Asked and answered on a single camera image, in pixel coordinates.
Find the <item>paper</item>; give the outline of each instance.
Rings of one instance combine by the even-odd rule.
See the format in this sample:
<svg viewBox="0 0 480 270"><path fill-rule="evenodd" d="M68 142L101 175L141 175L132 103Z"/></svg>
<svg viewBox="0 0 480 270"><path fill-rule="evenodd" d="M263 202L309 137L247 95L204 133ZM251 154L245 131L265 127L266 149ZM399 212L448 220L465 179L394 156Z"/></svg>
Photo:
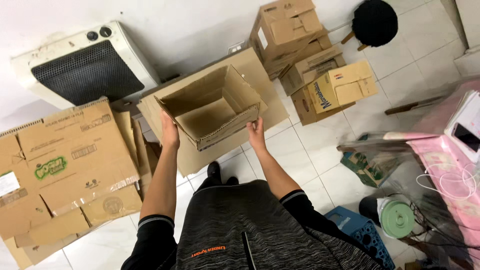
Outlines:
<svg viewBox="0 0 480 270"><path fill-rule="evenodd" d="M258 30L258 37L260 39L260 42L262 43L262 47L265 49L268 46L267 38L265 37L265 33L260 27L260 30Z"/></svg>
<svg viewBox="0 0 480 270"><path fill-rule="evenodd" d="M20 185L18 184L17 177L15 173L9 172L0 176L0 196L9 194L15 189L19 189Z"/></svg>

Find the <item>green logo on box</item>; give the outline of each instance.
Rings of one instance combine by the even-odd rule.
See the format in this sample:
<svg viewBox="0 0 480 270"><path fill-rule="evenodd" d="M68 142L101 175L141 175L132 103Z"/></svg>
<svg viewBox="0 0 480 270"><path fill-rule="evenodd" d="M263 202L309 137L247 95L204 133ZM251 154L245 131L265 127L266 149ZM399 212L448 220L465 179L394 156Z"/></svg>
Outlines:
<svg viewBox="0 0 480 270"><path fill-rule="evenodd" d="M42 180L47 175L55 175L65 169L67 166L67 161L64 157L57 157L56 159L50 160L45 164L38 164L35 170L35 177L38 180Z"/></svg>

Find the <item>black shoe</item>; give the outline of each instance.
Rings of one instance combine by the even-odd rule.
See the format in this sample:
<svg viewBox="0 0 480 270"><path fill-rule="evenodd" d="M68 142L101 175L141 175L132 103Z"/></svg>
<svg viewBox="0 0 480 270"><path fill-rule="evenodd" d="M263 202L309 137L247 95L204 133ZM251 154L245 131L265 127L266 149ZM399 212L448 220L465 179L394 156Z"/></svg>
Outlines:
<svg viewBox="0 0 480 270"><path fill-rule="evenodd" d="M220 164L214 161L208 165L207 176L220 179Z"/></svg>
<svg viewBox="0 0 480 270"><path fill-rule="evenodd" d="M225 183L226 185L235 185L235 184L239 184L239 180L235 177L235 176L232 176L230 177L227 182Z"/></svg>

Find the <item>packing tape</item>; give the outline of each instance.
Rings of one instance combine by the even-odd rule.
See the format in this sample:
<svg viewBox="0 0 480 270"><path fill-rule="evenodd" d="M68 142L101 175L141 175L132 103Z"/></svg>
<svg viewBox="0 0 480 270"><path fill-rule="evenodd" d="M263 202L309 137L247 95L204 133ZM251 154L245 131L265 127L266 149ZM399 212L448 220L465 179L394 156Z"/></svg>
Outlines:
<svg viewBox="0 0 480 270"><path fill-rule="evenodd" d="M91 201L93 201L93 200L95 200L99 197L102 197L103 195L106 195L108 193L114 192L114 191L119 190L119 189L121 189L123 187L126 187L128 185L131 185L131 184L137 182L138 180L140 180L140 177L138 175L133 175L133 176L127 177L124 180L122 180L120 182L117 182L117 183L115 183L115 184L113 184L109 187L106 187L104 189L92 192L88 196L78 198L78 199L72 201L70 204L67 204L63 207L57 208L55 210L51 210L52 215L57 217L57 216L60 216L62 214L65 214L69 211L72 211L75 208L78 208L78 207L84 205L85 203L89 203L89 202L91 202Z"/></svg>

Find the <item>white tile floor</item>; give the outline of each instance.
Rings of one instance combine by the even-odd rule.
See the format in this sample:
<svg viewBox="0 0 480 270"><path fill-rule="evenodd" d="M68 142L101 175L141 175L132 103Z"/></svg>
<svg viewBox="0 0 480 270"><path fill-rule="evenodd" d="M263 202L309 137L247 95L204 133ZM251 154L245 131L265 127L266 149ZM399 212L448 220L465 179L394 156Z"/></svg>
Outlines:
<svg viewBox="0 0 480 270"><path fill-rule="evenodd" d="M267 147L322 214L336 206L358 211L358 203L364 196L385 194L383 189L364 186L353 172L340 164L341 154L336 150L340 141L353 140L367 131L408 129L425 110L389 117L383 111L435 96L437 87L460 78L453 59L463 54L465 48L440 0L388 2L399 15L399 33L394 40L360 52L355 38L342 46L347 63L361 59L370 62L378 78L378 95L360 100L355 106L320 122L302 126L290 97L285 95L279 81L274 81L290 117L265 133ZM330 33L332 43L341 41L350 31L350 26L345 26ZM141 124L147 139L156 140L146 122ZM218 161L224 178L235 175L241 183L264 178L248 143ZM417 173L409 171L411 178ZM177 240L189 200L205 177L206 168L185 178L177 176ZM136 213L112 221L29 270L119 269L135 243L138 220ZM382 239L397 266L424 256L396 239ZM18 269L3 242L0 242L0 265L3 270Z"/></svg>

